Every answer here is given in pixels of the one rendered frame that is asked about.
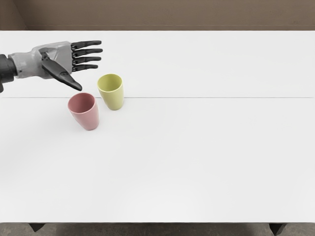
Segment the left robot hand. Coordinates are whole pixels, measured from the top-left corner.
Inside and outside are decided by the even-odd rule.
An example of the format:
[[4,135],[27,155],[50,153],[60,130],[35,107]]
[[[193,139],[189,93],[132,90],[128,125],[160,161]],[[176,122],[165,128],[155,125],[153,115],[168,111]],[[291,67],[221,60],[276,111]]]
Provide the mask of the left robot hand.
[[81,91],[82,86],[74,80],[71,73],[98,68],[96,64],[88,64],[90,61],[101,60],[101,57],[89,56],[103,52],[101,48],[91,48],[96,45],[101,45],[101,41],[64,41],[36,46],[29,52],[12,53],[6,57],[12,59],[16,66],[17,76],[14,79],[34,76],[55,79]]

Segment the yellow-green cup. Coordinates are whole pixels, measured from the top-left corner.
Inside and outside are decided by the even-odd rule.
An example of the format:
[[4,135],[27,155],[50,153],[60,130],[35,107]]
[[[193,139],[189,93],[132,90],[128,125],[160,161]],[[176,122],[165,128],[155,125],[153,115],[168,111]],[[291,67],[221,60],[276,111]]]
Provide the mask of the yellow-green cup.
[[119,110],[124,103],[124,87],[121,77],[107,74],[99,78],[98,91],[110,110]]

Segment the pink cup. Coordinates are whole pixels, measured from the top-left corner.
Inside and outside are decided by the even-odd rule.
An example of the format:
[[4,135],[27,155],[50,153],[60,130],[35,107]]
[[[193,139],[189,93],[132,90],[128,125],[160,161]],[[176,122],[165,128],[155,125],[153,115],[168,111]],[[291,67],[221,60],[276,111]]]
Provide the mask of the pink cup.
[[94,130],[99,125],[96,99],[89,93],[78,93],[68,101],[68,109],[74,119],[85,129]]

